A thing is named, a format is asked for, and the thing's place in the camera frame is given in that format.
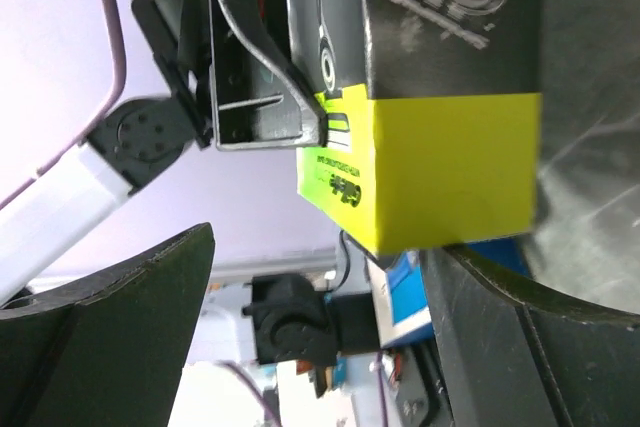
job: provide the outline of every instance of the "wall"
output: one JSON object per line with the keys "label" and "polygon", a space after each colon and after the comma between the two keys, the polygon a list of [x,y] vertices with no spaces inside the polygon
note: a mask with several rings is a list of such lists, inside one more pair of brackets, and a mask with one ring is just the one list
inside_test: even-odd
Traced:
{"label": "wall", "polygon": [[[123,99],[166,93],[131,0],[118,1],[129,64]],[[81,128],[108,89],[111,65],[99,0],[0,0],[0,7],[2,196]],[[197,222],[214,226],[216,261],[332,245],[333,223],[296,195],[295,182],[292,151],[192,149],[48,273],[105,267]]]}

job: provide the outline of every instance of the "white wall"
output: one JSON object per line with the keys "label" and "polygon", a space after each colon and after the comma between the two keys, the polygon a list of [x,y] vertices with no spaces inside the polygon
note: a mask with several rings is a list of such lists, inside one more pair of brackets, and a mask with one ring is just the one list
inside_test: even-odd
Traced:
{"label": "white wall", "polygon": [[[167,92],[131,0],[118,1],[129,64],[123,99]],[[4,195],[79,130],[106,92],[111,66],[99,0],[0,0],[0,9]],[[295,179],[292,151],[191,150],[48,273],[105,267],[197,222],[213,224],[216,261],[333,245],[333,223],[296,195]]]}

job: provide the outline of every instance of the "black cable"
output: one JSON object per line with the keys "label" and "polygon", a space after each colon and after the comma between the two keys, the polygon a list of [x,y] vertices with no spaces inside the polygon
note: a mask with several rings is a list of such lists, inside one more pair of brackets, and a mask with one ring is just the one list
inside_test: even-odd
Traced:
{"label": "black cable", "polygon": [[340,229],[340,234],[338,235],[338,243],[340,244],[340,249],[344,254],[344,274],[342,274],[342,279],[340,279],[340,283],[333,287],[332,289],[328,289],[326,292],[328,294],[333,294],[339,288],[341,288],[349,278],[349,274],[351,274],[351,255],[349,254],[349,248],[347,247],[347,233],[344,229]]}

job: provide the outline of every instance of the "black and yellow box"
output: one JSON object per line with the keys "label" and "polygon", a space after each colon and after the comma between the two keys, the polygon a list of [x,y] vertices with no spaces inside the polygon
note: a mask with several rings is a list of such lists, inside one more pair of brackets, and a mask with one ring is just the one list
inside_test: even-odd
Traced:
{"label": "black and yellow box", "polygon": [[527,231],[542,0],[289,0],[328,113],[298,188],[377,254]]}

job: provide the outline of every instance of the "purple cable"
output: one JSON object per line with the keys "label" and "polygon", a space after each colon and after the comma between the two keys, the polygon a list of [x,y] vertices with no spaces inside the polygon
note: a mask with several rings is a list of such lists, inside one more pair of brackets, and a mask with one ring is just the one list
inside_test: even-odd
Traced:
{"label": "purple cable", "polygon": [[233,362],[219,362],[218,365],[225,367],[229,369],[231,372],[233,372],[236,375],[236,377],[238,377],[240,382],[242,382],[251,391],[256,401],[258,401],[258,403],[264,409],[267,416],[273,421],[274,426],[282,427],[282,424],[278,420],[278,416],[276,416],[273,409],[271,409],[267,401],[264,400],[264,397],[262,397],[262,394],[260,394],[256,386],[253,385],[253,381],[249,378],[247,374],[245,374],[245,372],[242,370],[240,366],[238,366],[237,364],[234,364]]}
{"label": "purple cable", "polygon": [[[66,154],[73,146],[79,144],[85,137],[96,127],[96,125],[109,113],[115,103],[118,101],[124,90],[124,84],[127,78],[127,58],[124,49],[124,37],[122,35],[122,25],[120,25],[120,13],[118,11],[118,3],[116,0],[101,0],[104,10],[105,21],[107,24],[107,33],[109,36],[109,47],[111,49],[111,58],[113,62],[113,80],[111,88],[98,106],[98,109],[89,123],[79,134],[73,137],[67,145],[65,145],[51,160],[36,170],[37,177],[41,177],[49,172],[56,165],[62,156]],[[36,182],[36,178],[30,178],[25,181],[14,192],[0,201],[0,210],[13,202],[20,194],[27,190]]]}
{"label": "purple cable", "polygon": [[382,410],[382,427],[389,427],[389,412],[387,412],[387,398],[384,395],[384,372],[382,369],[382,352],[376,356],[376,370],[378,371],[378,392],[380,393],[380,408]]}

